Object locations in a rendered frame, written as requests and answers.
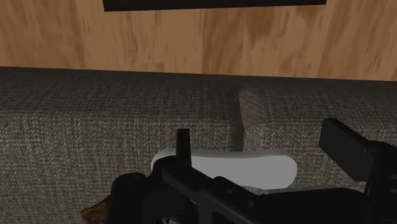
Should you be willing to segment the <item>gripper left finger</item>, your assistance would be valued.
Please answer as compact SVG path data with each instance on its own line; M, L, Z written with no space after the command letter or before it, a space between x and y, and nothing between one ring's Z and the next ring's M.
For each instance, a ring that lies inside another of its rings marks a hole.
M179 129L176 152L153 165L149 176L122 174L111 187L108 224L261 224L258 196L223 177L192 166L190 133Z

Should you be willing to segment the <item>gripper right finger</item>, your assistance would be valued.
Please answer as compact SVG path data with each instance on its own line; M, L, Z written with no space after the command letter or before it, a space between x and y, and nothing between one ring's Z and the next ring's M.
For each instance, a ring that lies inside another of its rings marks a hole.
M397 224L397 146L368 140L340 120L325 118L319 147L353 181L365 182L366 224Z

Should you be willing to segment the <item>white flat rounded object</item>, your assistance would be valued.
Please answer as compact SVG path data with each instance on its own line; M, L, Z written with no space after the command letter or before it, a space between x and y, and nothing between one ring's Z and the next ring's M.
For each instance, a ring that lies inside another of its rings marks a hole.
M287 188L297 175L297 164L287 150L191 150L192 166L167 169L182 181L224 177L240 186L263 190Z

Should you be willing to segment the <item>brown patterned object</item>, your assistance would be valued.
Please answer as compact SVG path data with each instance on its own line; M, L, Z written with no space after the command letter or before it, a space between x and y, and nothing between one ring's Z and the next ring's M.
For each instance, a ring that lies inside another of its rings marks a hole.
M92 205L80 212L81 219L85 224L108 224L107 211L111 196L108 195L105 199L97 204ZM179 224L171 218L163 218L154 222L154 224Z

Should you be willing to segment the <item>grey fabric sofa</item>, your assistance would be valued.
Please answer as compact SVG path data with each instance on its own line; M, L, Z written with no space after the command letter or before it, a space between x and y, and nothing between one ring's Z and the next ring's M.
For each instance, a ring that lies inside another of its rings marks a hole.
M197 150L289 150L296 188L363 191L318 146L330 117L397 146L397 81L0 67L0 224L83 224L178 128Z

